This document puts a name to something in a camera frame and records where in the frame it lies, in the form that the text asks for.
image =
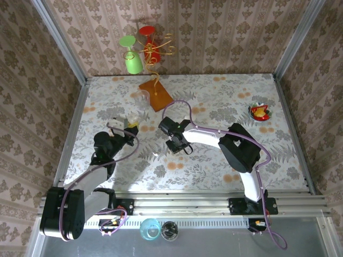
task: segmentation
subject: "blue cup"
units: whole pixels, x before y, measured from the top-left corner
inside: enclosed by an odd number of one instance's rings
[[[161,233],[161,225],[155,218],[147,218],[141,223],[139,231],[145,240],[155,240]]]

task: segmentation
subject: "clear drinking glass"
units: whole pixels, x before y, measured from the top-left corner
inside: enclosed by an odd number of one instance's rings
[[[135,105],[138,106],[138,110],[145,111],[150,107],[150,94],[146,90],[138,90],[131,94],[135,101]]]

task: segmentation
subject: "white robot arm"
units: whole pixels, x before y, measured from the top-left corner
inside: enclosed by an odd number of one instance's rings
[[[77,239],[83,231],[85,221],[100,210],[115,209],[119,205],[125,208],[125,205],[133,204],[133,199],[116,199],[112,189],[97,188],[113,174],[116,166],[114,156],[124,145],[133,146],[138,127],[120,131],[125,133],[115,134],[112,130],[114,137],[107,132],[96,134],[95,154],[88,169],[70,184],[49,189],[40,224],[41,234],[64,240]]]
[[[260,148],[256,145],[232,135],[199,130],[186,119],[179,124],[166,117],[159,128],[169,136],[170,140],[166,144],[173,153],[184,150],[190,154],[186,149],[190,148],[192,151],[192,143],[203,143],[221,149],[229,164],[240,173],[245,197],[254,202],[262,198],[257,174],[252,168],[260,159]],[[240,124],[234,123],[229,130],[253,139]]]

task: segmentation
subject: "floral tablecloth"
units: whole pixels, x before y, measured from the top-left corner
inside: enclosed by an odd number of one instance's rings
[[[109,131],[109,119],[134,115],[140,120],[141,145],[130,159],[117,163],[113,176],[101,186],[120,191],[242,191],[238,172],[217,148],[193,145],[191,155],[172,154],[168,150],[168,138],[158,129],[162,111],[140,111],[140,103],[133,97],[138,86],[148,80],[150,76],[144,75],[93,78],[65,183],[87,169],[94,152],[93,137],[100,131]],[[270,151],[272,162],[261,168],[267,189],[307,189],[271,74],[166,75],[160,81],[173,99],[190,103],[196,123],[221,129],[240,123]],[[247,112],[253,102],[268,104],[272,118],[264,123],[254,122]],[[188,115],[188,107],[175,104],[166,115],[181,122]],[[125,146],[116,158],[133,149]]]

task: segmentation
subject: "wall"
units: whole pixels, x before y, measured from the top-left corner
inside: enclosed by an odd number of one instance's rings
[[[343,1],[326,1],[281,85],[343,242]]]
[[[0,1],[0,256],[24,255],[80,91],[29,1]]]
[[[84,72],[94,76],[127,74],[119,38],[145,25],[156,27],[158,42],[175,36],[178,52],[156,66],[160,74],[272,73],[309,1],[46,2]]]

